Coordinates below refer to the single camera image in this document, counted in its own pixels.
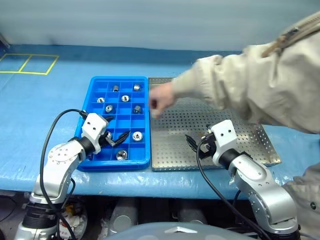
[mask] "perforated metal plate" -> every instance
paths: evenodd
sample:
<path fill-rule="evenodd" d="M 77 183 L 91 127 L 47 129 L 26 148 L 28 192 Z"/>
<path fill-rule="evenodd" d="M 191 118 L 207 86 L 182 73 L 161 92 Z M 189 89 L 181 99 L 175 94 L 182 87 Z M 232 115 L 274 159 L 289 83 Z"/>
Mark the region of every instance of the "perforated metal plate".
<path fill-rule="evenodd" d="M 150 77 L 149 87 L 151 89 L 170 80 L 170 77 Z M 218 111 L 197 99 L 183 98 L 167 109 L 162 118 L 151 120 L 152 169 L 197 169 L 196 154 L 187 144 L 185 135 L 199 143 L 200 138 L 208 133 L 207 124 L 214 125 L 226 119 L 233 122 L 238 137 L 236 150 L 247 152 L 267 166 L 281 163 L 261 125 L 247 123 L 232 110 Z M 205 168 L 216 168 L 210 158 L 201 162 Z"/>

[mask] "person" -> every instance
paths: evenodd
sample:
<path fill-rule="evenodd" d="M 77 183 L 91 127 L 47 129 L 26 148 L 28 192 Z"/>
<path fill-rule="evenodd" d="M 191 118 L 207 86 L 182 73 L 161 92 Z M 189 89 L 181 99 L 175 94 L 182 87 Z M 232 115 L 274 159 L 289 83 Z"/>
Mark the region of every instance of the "person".
<path fill-rule="evenodd" d="M 154 118 L 178 98 L 232 108 L 252 123 L 320 133 L 320 12 L 289 27 L 275 41 L 240 55 L 198 59 L 173 81 L 153 88 Z M 320 163 L 283 186 L 295 200 L 301 231 L 320 237 Z"/>

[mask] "hand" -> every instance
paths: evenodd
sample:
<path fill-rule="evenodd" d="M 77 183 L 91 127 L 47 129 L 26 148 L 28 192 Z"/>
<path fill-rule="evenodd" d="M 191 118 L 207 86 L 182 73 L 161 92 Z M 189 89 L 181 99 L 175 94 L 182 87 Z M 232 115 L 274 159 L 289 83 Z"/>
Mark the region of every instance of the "hand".
<path fill-rule="evenodd" d="M 149 92 L 149 106 L 151 116 L 155 119 L 161 117 L 163 111 L 176 102 L 172 82 L 167 82 L 155 87 Z"/>

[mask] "metal fitting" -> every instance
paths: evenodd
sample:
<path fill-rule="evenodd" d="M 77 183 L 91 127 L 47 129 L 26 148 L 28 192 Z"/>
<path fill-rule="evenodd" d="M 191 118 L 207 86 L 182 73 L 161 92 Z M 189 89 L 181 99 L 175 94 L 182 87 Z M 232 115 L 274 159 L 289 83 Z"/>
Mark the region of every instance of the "metal fitting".
<path fill-rule="evenodd" d="M 114 109 L 114 107 L 112 105 L 108 105 L 108 106 L 105 107 L 105 111 L 107 113 L 110 113 L 113 109 Z"/>
<path fill-rule="evenodd" d="M 136 105 L 133 109 L 134 114 L 141 114 L 142 113 L 142 108 L 139 105 Z"/>
<path fill-rule="evenodd" d="M 112 92 L 119 92 L 119 86 L 118 85 L 114 85 L 112 88 Z"/>
<path fill-rule="evenodd" d="M 116 153 L 115 158 L 118 161 L 123 161 L 128 159 L 128 152 L 126 150 L 120 150 Z"/>
<path fill-rule="evenodd" d="M 105 137 L 108 138 L 108 139 L 112 139 L 112 133 L 107 131 Z"/>
<path fill-rule="evenodd" d="M 126 102 L 129 102 L 130 97 L 129 97 L 128 95 L 123 95 L 123 96 L 121 97 L 121 100 L 122 100 L 122 102 L 126 103 Z"/>
<path fill-rule="evenodd" d="M 140 142 L 144 136 L 140 131 L 136 131 L 133 133 L 132 138 L 135 142 Z"/>
<path fill-rule="evenodd" d="M 139 85 L 139 84 L 135 84 L 135 85 L 133 86 L 133 90 L 134 90 L 134 91 L 140 91 L 140 85 Z"/>
<path fill-rule="evenodd" d="M 101 103 L 104 103 L 105 102 L 105 98 L 104 97 L 99 97 L 97 100 L 96 100 L 97 103 L 101 104 Z"/>

